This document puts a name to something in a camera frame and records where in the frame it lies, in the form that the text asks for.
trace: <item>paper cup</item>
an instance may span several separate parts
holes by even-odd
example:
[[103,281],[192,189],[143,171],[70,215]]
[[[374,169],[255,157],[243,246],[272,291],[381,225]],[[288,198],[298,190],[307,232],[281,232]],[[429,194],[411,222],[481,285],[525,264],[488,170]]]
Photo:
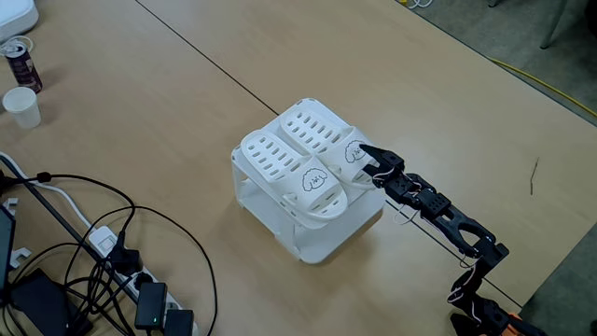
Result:
[[29,88],[19,87],[8,91],[2,99],[2,105],[23,129],[32,129],[41,122],[37,96]]

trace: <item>extension cord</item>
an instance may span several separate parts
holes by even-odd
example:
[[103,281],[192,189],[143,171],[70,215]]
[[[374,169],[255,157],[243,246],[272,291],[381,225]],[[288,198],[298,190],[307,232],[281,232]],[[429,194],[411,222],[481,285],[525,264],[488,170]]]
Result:
[[[93,249],[100,256],[102,256],[102,258],[107,258],[108,254],[110,254],[110,251],[112,251],[112,248],[116,245],[117,239],[117,236],[106,226],[103,226],[94,231],[92,234],[90,234],[90,244],[93,247]],[[127,288],[137,300],[139,299],[139,290],[135,288],[134,282],[136,280],[136,277],[140,273],[148,274],[149,276],[151,276],[154,282],[159,282],[158,278],[156,278],[147,269],[147,267],[143,266],[143,270],[139,273],[134,274],[132,276],[132,280],[127,284]],[[126,281],[128,278],[127,276],[122,275],[120,273],[116,273],[116,276],[120,278],[121,281]],[[164,310],[164,326],[166,323],[166,315],[168,314],[168,311],[171,309],[177,310],[183,309],[183,307],[180,305],[180,303],[176,301],[174,296],[170,292],[168,292],[168,294],[166,295],[166,309]],[[193,322],[193,336],[199,336],[199,326],[197,325],[197,322]]]

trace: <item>power adapter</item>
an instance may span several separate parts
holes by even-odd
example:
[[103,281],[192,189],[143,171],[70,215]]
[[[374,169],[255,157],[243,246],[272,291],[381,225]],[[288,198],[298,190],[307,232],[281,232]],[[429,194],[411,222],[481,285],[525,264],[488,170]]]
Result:
[[140,330],[161,329],[166,309],[168,287],[164,283],[143,283],[139,289],[134,327]]
[[193,334],[194,314],[191,310],[171,309],[166,313],[164,336],[191,336]]

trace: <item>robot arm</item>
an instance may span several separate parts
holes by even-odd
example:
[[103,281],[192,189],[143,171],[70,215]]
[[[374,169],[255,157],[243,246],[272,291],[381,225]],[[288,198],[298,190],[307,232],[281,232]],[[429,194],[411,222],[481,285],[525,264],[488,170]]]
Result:
[[[479,323],[489,336],[501,335],[508,325],[526,336],[547,336],[518,318],[509,315],[495,301],[477,295],[483,277],[504,259],[509,251],[495,242],[495,236],[475,219],[467,217],[450,200],[416,174],[404,173],[404,160],[395,153],[361,145],[377,163],[363,170],[372,177],[377,188],[383,188],[394,201],[421,211],[421,218],[438,228],[460,253],[476,259],[475,265],[463,274],[451,288],[448,303],[462,309]],[[461,231],[479,238],[473,245],[466,242]]]

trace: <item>gray floor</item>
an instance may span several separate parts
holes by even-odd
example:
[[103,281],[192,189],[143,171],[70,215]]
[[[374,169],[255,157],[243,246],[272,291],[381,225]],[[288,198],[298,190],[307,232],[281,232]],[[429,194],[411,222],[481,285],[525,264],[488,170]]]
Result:
[[521,317],[550,336],[590,336],[597,319],[597,227],[524,305]]
[[[415,11],[470,48],[531,73],[597,111],[597,37],[586,28],[587,0],[570,0],[552,46],[539,48],[557,3],[502,0],[489,8],[486,0],[435,0]],[[536,87],[597,126],[597,118]],[[537,290],[521,316],[550,336],[590,336],[589,323],[597,319],[597,227]]]
[[[435,0],[415,12],[481,54],[531,73],[597,111],[597,37],[587,29],[588,1],[569,0],[554,43],[539,48],[558,2],[502,0],[489,8],[486,0]],[[597,126],[597,118],[537,88]]]

